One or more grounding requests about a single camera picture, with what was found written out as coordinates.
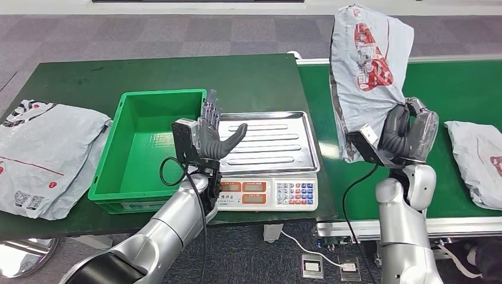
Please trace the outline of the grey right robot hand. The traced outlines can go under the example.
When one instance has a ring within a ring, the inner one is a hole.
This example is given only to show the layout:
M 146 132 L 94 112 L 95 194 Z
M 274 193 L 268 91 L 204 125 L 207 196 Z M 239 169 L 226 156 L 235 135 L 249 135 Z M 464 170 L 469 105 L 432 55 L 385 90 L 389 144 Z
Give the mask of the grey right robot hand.
M 395 164 L 425 164 L 439 128 L 436 112 L 416 97 L 389 111 L 378 148 Z

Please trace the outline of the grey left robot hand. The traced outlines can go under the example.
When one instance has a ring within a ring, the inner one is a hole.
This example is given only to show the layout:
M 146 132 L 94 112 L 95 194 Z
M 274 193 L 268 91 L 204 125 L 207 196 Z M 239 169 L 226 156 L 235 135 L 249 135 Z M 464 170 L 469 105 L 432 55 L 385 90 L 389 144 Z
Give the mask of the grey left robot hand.
M 245 137 L 248 125 L 242 123 L 236 132 L 226 140 L 221 140 L 218 132 L 221 109 L 217 91 L 211 89 L 202 105 L 199 122 L 199 156 L 213 160 L 226 157 Z

